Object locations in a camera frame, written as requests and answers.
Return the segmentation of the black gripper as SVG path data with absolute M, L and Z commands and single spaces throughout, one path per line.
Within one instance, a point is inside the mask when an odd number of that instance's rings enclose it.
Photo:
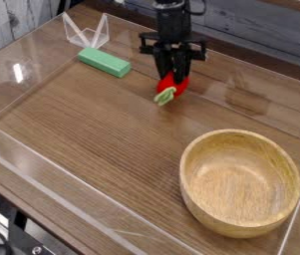
M 164 41 L 158 32 L 139 33 L 142 54 L 152 55 L 159 77 L 163 79 L 171 70 L 172 55 L 172 80 L 179 84 L 188 75 L 190 59 L 203 61 L 206 59 L 206 40 L 192 34 L 176 41 Z

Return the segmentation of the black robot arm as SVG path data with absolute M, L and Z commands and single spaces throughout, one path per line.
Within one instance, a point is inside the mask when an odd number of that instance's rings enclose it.
M 206 12 L 206 0 L 195 11 L 188 0 L 154 0 L 155 31 L 139 33 L 142 54 L 152 55 L 159 78 L 171 75 L 179 85 L 188 76 L 190 62 L 206 58 L 206 41 L 191 34 L 191 16 Z

